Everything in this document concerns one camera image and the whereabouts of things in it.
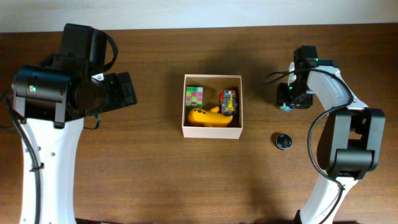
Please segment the blue round ball toy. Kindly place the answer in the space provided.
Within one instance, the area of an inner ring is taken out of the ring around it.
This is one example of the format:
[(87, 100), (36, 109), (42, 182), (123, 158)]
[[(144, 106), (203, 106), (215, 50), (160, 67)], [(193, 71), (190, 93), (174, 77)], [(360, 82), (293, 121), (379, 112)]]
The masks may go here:
[(292, 111), (292, 108), (289, 106), (280, 106), (279, 107), (282, 111)]

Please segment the black round spinner toy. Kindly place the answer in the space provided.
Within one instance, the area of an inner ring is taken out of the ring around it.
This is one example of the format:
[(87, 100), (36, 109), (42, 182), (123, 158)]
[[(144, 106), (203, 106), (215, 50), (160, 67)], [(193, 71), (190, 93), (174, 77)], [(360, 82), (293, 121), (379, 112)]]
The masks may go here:
[(279, 134), (275, 139), (275, 144), (277, 148), (279, 148), (282, 151), (285, 151), (292, 147), (293, 140), (287, 134)]

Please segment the red grey toy truck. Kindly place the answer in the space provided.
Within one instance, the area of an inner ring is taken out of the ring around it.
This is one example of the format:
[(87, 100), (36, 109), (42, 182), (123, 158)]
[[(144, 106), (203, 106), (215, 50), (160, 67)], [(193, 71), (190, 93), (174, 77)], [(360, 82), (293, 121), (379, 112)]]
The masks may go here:
[(221, 90), (219, 102), (221, 104), (221, 113), (223, 115), (230, 116), (238, 113), (236, 90)]

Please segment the colourful puzzle cube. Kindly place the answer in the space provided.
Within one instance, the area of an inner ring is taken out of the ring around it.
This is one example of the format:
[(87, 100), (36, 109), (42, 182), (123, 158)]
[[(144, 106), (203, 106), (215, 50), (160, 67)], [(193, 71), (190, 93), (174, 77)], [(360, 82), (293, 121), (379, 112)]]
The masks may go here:
[(187, 86), (185, 91), (185, 106), (188, 108), (203, 107), (203, 87)]

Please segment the white cardboard box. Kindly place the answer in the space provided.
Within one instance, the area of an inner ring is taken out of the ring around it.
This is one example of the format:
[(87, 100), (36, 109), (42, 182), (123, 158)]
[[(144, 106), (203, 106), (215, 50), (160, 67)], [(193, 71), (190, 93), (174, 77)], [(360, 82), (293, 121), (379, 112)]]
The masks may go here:
[[(194, 126), (188, 122), (188, 114), (191, 110), (187, 106), (187, 87), (203, 88), (203, 108), (210, 110), (220, 106), (219, 94), (223, 90), (234, 90), (238, 99), (237, 115), (225, 128), (211, 128)], [(240, 75), (193, 75), (186, 74), (183, 84), (183, 109), (182, 109), (182, 131), (185, 138), (217, 138), (217, 139), (239, 139), (243, 131), (243, 91), (242, 78)]]

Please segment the orange rubber dinosaur toy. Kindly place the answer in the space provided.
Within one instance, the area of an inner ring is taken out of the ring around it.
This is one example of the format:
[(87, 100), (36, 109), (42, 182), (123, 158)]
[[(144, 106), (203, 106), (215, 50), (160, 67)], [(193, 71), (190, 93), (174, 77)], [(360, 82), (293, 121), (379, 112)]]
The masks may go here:
[(188, 114), (188, 122), (193, 126), (209, 128), (226, 128), (233, 120), (233, 115), (219, 113), (220, 107), (216, 106), (209, 111), (203, 108), (194, 108)]

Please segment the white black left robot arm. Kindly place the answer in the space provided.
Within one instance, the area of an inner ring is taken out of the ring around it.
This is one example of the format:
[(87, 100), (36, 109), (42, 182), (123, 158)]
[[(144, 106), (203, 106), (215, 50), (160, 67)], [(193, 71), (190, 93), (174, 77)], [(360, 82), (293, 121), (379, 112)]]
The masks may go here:
[(22, 140), (21, 223), (78, 223), (73, 208), (75, 158), (85, 118), (135, 105), (128, 72), (111, 72), (113, 38), (90, 26), (67, 24), (60, 51), (26, 65), (6, 99)]

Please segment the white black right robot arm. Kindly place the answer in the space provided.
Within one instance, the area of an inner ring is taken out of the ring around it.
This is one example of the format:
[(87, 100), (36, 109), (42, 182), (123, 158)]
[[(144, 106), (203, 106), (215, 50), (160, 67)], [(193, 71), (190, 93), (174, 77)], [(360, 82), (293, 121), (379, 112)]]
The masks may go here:
[(324, 108), (307, 136), (308, 155), (319, 177), (294, 221), (332, 223), (351, 188), (377, 167), (386, 117), (382, 110), (363, 103), (345, 83), (337, 64), (318, 58), (314, 46), (297, 48), (283, 74), (289, 80), (277, 89), (280, 109), (307, 109), (314, 96)]

